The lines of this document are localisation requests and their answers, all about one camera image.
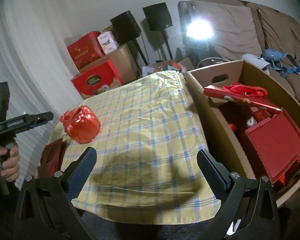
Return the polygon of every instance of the speaker stand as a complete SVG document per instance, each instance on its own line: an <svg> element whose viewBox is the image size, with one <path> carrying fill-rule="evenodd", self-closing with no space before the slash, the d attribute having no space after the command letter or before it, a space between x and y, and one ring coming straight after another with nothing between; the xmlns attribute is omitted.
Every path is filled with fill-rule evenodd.
<svg viewBox="0 0 300 240"><path fill-rule="evenodd" d="M168 38L167 38L167 35L166 35L165 30L162 30L161 33L162 33L164 42L166 43L166 46L167 46L167 49L168 49L168 53L169 53L170 59L173 60L172 53L171 53L171 49L170 49L170 46L169 46L169 43L168 43Z"/></svg>
<svg viewBox="0 0 300 240"><path fill-rule="evenodd" d="M139 53L140 53L140 55L141 55L141 57L143 59L143 62L146 64L145 66L148 66L149 64L148 64L148 62L146 60L145 55L143 55L143 52L142 52L142 50L141 50L141 48L139 46L139 43L137 42L136 39L133 39L132 41L133 41L134 45L136 46L137 50L139 51Z"/></svg>

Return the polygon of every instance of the human hand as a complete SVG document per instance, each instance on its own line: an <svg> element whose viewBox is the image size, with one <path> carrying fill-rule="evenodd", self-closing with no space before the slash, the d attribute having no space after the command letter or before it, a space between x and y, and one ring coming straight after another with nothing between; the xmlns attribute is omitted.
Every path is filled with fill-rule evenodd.
<svg viewBox="0 0 300 240"><path fill-rule="evenodd" d="M7 148L0 146L0 157L6 155L8 152ZM20 160L20 155L19 155L19 147L16 144L15 146L12 147L10 150L10 157L8 160L2 163L2 169L1 171L1 176L6 179L7 182L12 182L15 181L20 173L20 166L18 164Z"/></svg>

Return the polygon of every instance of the red box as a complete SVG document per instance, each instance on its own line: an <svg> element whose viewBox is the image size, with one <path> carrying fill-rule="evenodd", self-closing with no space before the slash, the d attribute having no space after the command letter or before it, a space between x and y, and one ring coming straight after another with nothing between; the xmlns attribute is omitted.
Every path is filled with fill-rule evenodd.
<svg viewBox="0 0 300 240"><path fill-rule="evenodd" d="M237 136L256 177L272 184L300 157L300 130L283 108Z"/></svg>
<svg viewBox="0 0 300 240"><path fill-rule="evenodd" d="M69 54L78 69L105 56L97 39L100 34L101 32L90 32L67 47Z"/></svg>
<svg viewBox="0 0 300 240"><path fill-rule="evenodd" d="M84 98L98 95L123 85L122 79L111 59L89 68L71 81Z"/></svg>

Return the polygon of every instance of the sofa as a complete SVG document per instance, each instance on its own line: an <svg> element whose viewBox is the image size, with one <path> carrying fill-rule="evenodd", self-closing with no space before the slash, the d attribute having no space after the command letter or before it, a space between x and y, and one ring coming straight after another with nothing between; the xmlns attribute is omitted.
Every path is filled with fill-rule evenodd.
<svg viewBox="0 0 300 240"><path fill-rule="evenodd" d="M185 45L187 27L199 17L212 24L218 36L215 50L223 58L239 60L246 53L261 56L269 48L292 54L300 66L300 25L287 14L241 0L181 1L178 11ZM287 59L283 65L292 66ZM270 70L270 75L300 101L300 75L293 73L282 78L274 70Z"/></svg>

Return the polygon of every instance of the tablecloth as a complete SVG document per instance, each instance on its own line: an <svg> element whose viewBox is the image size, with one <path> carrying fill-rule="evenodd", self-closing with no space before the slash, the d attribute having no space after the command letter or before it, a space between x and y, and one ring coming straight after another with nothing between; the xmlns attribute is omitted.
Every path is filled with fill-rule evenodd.
<svg viewBox="0 0 300 240"><path fill-rule="evenodd" d="M71 140L57 124L50 142L68 142L62 170L88 146L97 151L92 173L72 200L75 207L135 224L187 224L215 216L220 201L196 161L207 144L184 83L174 71L158 72L85 100L80 105L101 122L87 144Z"/></svg>

